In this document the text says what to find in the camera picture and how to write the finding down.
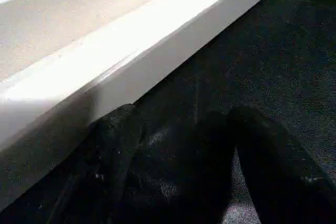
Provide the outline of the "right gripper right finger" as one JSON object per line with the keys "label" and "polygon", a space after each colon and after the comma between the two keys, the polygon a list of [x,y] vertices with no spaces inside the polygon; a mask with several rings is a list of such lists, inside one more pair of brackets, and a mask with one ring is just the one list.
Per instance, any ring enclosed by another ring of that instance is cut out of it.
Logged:
{"label": "right gripper right finger", "polygon": [[335,223],[335,185],[279,123],[237,106],[230,135],[261,223]]}

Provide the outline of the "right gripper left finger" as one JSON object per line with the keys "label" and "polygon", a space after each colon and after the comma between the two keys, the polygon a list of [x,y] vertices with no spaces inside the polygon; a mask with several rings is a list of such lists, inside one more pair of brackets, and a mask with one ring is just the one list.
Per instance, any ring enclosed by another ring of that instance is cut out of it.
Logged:
{"label": "right gripper left finger", "polygon": [[142,125],[136,106],[122,105],[96,121],[47,223],[112,223]]}

